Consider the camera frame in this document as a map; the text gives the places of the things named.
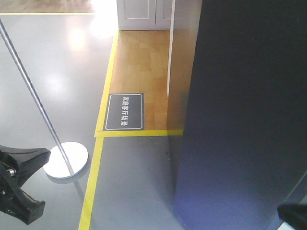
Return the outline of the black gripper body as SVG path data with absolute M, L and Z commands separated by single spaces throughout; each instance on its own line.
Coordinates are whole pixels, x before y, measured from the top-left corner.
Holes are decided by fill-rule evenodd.
M 19 170 L 17 156 L 21 153 L 21 149 L 0 150 L 0 210 L 4 213 L 22 212 L 18 197 L 21 190 L 15 181 Z

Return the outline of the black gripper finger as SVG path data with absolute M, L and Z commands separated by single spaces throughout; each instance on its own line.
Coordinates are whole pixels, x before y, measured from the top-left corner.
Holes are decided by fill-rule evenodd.
M 39 219 L 45 209 L 45 201 L 38 201 L 30 197 L 20 188 L 12 190 L 9 195 L 9 214 L 26 225 L 29 225 Z
M 0 146 L 0 163 L 19 187 L 48 163 L 49 157 L 50 150 L 46 148 L 18 149 Z
M 307 229 L 307 206 L 302 204 L 283 204 L 277 207 L 281 220 L 295 230 Z

